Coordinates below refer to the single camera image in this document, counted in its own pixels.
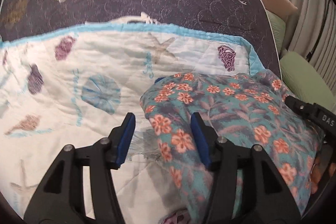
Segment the teal floral patterned garment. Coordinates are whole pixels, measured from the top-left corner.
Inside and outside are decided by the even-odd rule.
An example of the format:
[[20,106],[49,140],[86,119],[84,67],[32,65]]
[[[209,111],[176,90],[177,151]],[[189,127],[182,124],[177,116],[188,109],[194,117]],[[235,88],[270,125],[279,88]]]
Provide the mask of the teal floral patterned garment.
[[143,93],[140,105],[154,129],[163,164],[192,223],[199,223],[213,176],[201,163],[190,128],[199,113],[235,145],[261,145],[280,171],[299,211],[311,195],[310,173],[324,134],[288,108],[291,92],[271,71],[234,76],[177,73]]

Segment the large green pillow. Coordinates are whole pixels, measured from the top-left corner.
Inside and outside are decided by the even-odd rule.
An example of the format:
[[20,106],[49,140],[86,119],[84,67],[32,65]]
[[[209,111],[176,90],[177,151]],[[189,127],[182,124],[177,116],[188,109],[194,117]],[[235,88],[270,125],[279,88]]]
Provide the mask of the large green pillow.
[[282,80],[300,100],[332,110],[335,99],[317,71],[298,53],[287,52],[280,59]]

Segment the grey pleated curtain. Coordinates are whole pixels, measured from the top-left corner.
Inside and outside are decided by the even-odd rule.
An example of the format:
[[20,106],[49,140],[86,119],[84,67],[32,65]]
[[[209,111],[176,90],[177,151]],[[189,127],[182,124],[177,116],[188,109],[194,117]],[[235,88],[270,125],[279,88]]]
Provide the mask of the grey pleated curtain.
[[335,85],[335,3],[333,0],[290,0],[297,11],[286,21],[282,50],[304,57],[329,88]]

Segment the white seashell quilt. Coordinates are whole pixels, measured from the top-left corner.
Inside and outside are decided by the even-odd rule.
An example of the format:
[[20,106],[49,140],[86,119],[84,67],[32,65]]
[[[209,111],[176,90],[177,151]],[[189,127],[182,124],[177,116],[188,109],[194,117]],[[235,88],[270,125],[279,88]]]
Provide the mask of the white seashell quilt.
[[173,24],[92,23],[1,42],[1,193],[18,215],[67,144],[92,145],[128,112],[136,127],[125,164],[112,173],[127,223],[157,223],[183,205],[139,104],[155,80],[175,73],[227,75],[264,67],[240,36]]

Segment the small green pillow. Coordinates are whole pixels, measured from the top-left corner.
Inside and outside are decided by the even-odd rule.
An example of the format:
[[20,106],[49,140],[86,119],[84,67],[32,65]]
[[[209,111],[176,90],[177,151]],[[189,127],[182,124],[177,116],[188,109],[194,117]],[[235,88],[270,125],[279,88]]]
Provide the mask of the small green pillow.
[[285,29],[286,29],[286,23],[276,14],[266,10],[266,13],[268,15],[270,25],[272,28],[272,33],[274,36],[274,40],[276,43],[276,48],[278,51],[278,54],[281,52],[282,44],[284,42],[284,36],[285,36]]

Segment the peach pillow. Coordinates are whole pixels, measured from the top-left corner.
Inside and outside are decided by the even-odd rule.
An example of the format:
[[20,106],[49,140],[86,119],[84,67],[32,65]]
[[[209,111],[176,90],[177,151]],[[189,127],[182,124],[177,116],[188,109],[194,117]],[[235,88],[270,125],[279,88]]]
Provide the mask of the peach pillow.
[[271,13],[277,15],[284,22],[294,13],[298,8],[291,3],[290,0],[261,0],[265,8]]

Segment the dark purple deer mattress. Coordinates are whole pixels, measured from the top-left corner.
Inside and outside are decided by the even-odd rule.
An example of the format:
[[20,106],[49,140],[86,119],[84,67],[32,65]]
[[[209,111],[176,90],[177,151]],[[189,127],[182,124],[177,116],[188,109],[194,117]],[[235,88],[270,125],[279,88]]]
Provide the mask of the dark purple deer mattress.
[[117,19],[240,36],[252,44],[264,67],[281,73],[261,0],[2,0],[1,39]]

